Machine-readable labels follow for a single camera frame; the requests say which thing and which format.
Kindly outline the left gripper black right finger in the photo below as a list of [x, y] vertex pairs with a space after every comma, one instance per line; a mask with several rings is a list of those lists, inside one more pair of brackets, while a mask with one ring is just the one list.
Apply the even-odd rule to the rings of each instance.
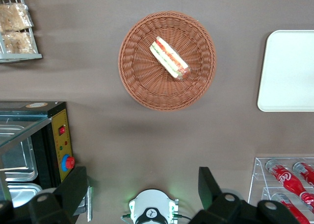
[[208, 167], [200, 167], [198, 194], [203, 206], [191, 224], [256, 224], [256, 208], [234, 192], [223, 192]]

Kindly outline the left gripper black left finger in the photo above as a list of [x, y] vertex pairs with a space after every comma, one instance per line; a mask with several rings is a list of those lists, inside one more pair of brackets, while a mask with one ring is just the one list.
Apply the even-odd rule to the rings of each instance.
[[33, 224], [74, 224], [73, 215], [87, 192], [87, 171], [75, 167], [51, 193], [47, 190], [28, 203]]

